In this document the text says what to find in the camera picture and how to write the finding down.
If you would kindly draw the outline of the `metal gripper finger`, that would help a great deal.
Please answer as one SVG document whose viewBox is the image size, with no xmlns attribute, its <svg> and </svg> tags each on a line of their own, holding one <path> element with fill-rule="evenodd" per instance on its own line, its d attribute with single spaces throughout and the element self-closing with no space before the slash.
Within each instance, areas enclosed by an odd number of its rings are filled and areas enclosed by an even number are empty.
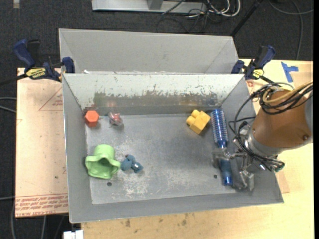
<svg viewBox="0 0 319 239">
<path fill-rule="evenodd" d="M 239 174 L 243 183 L 243 188 L 252 191 L 255 187 L 254 174 L 247 170 L 240 171 Z"/>
<path fill-rule="evenodd" d="M 214 149 L 212 151 L 212 165 L 215 168 L 219 168 L 220 160 L 225 160 L 224 151 L 222 149 Z"/>
</svg>

